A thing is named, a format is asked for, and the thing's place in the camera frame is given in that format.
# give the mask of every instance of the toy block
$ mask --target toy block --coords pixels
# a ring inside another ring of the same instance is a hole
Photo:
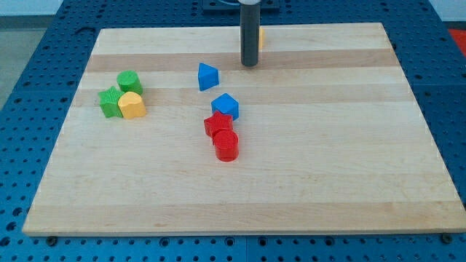
[[[124,92],[115,87],[110,87],[106,91],[99,92],[100,108],[102,109],[105,117],[123,117],[122,112],[119,110],[118,100]]]
[[[265,42],[265,31],[264,28],[261,26],[259,28],[259,50],[262,50],[264,47],[264,42]]]
[[[118,100],[119,109],[125,119],[142,117],[147,114],[143,98],[135,92],[126,92]]]
[[[221,130],[213,138],[216,156],[220,161],[235,160],[240,153],[238,149],[238,136],[233,130]]]
[[[233,117],[215,111],[211,117],[204,120],[205,133],[214,138],[221,130],[233,130]]]
[[[216,98],[211,103],[212,113],[215,111],[220,111],[222,114],[228,114],[233,116],[233,120],[236,120],[240,116],[240,104],[234,98],[232,98],[227,93]]]
[[[143,94],[143,87],[139,81],[139,76],[134,71],[123,71],[116,77],[119,88],[123,92],[135,92],[139,95]]]
[[[197,72],[197,79],[199,80],[199,90],[207,90],[219,83],[218,70],[210,65],[200,63],[199,70]]]

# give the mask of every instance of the red cylinder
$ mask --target red cylinder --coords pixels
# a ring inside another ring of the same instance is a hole
[[[230,162],[238,157],[238,136],[233,130],[221,130],[213,137],[216,156],[223,162]]]

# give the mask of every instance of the blue cube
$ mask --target blue cube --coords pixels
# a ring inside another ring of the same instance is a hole
[[[212,113],[220,111],[222,114],[229,114],[236,120],[240,116],[240,104],[227,93],[212,101]]]
[[[200,63],[197,79],[199,80],[199,90],[207,90],[218,85],[218,70],[210,65]]]

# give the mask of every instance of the black cylinder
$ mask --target black cylinder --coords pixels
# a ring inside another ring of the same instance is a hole
[[[241,4],[241,63],[255,66],[259,57],[259,26],[261,19],[261,2]]]

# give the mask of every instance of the wooden table surface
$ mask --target wooden table surface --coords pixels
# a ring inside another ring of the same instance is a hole
[[[31,236],[383,234],[466,229],[465,209],[379,23],[100,32],[23,231]],[[199,63],[221,84],[199,92]],[[147,116],[106,119],[133,69]],[[203,119],[240,102],[237,160]]]

